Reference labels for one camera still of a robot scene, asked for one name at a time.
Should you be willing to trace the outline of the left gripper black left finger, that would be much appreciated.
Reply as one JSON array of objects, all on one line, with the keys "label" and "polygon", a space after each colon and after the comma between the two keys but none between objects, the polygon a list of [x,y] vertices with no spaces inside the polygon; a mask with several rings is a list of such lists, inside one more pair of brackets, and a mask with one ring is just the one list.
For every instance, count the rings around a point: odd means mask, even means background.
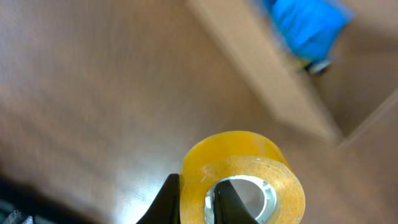
[{"label": "left gripper black left finger", "polygon": [[181,224],[180,176],[170,174],[137,224]]}]

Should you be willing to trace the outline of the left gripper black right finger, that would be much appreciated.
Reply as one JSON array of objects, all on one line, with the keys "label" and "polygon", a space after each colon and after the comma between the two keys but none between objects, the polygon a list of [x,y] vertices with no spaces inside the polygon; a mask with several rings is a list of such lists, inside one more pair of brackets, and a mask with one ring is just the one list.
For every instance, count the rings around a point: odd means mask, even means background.
[{"label": "left gripper black right finger", "polygon": [[216,185],[213,204],[215,224],[257,224],[228,180]]}]

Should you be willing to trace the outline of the yellow adhesive tape roll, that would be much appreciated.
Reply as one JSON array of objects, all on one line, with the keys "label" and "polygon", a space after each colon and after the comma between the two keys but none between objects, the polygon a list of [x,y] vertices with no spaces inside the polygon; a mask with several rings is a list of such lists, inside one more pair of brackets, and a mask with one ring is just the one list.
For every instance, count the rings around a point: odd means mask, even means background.
[{"label": "yellow adhesive tape roll", "polygon": [[224,180],[246,180],[264,194],[259,223],[300,223],[305,212],[303,187],[280,149],[249,131],[227,131],[197,143],[180,171],[182,223],[213,223],[212,194]]}]

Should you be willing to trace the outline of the black whiteboard marker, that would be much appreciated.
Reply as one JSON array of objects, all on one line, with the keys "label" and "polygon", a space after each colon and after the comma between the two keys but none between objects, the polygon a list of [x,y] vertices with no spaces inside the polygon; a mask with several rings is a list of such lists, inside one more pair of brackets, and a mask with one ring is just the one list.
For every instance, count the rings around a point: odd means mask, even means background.
[{"label": "black whiteboard marker", "polygon": [[328,70],[331,65],[331,60],[325,59],[322,61],[310,62],[304,67],[304,70],[310,75],[322,75]]}]

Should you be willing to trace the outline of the blue plastic holder block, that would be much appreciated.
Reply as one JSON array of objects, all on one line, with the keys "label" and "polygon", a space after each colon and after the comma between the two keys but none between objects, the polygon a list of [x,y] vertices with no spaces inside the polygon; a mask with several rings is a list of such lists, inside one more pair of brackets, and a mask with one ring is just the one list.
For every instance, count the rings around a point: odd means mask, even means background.
[{"label": "blue plastic holder block", "polygon": [[339,1],[262,0],[290,51],[310,62],[328,58],[353,12]]}]

